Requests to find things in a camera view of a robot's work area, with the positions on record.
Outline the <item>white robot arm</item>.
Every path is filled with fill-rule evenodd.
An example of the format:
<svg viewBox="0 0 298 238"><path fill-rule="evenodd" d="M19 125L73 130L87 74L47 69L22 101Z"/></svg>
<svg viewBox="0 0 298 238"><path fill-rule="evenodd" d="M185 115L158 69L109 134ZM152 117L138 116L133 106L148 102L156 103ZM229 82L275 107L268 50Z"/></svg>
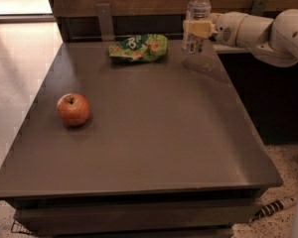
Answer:
<svg viewBox="0 0 298 238"><path fill-rule="evenodd" d="M298 9L281 12L275 19L240 12L211 13L207 18L185 20L185 34L241 48L265 63L287 67L298 62Z"/></svg>

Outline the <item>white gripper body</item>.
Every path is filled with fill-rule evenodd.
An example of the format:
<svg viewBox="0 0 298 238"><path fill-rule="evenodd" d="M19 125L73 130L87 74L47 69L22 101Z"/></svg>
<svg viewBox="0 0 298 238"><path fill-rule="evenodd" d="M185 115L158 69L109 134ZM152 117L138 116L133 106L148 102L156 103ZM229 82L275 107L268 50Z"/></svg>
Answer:
<svg viewBox="0 0 298 238"><path fill-rule="evenodd" d="M216 40L222 45L253 48L269 40L273 19L239 12L220 14L216 20Z"/></svg>

